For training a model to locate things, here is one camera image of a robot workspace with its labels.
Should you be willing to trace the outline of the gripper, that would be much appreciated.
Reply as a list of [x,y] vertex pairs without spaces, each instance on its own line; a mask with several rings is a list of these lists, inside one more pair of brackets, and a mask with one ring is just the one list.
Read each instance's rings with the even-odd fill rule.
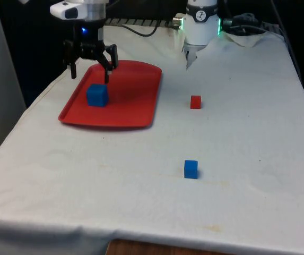
[[[104,69],[104,82],[109,82],[109,75],[118,66],[118,53],[115,44],[106,46],[103,41],[104,20],[74,22],[73,41],[64,40],[63,42],[63,63],[69,66],[71,78],[77,77],[76,61],[79,58],[86,59],[87,52],[85,44],[91,45],[92,59],[97,61]],[[110,55],[110,61],[104,55],[104,52]]]

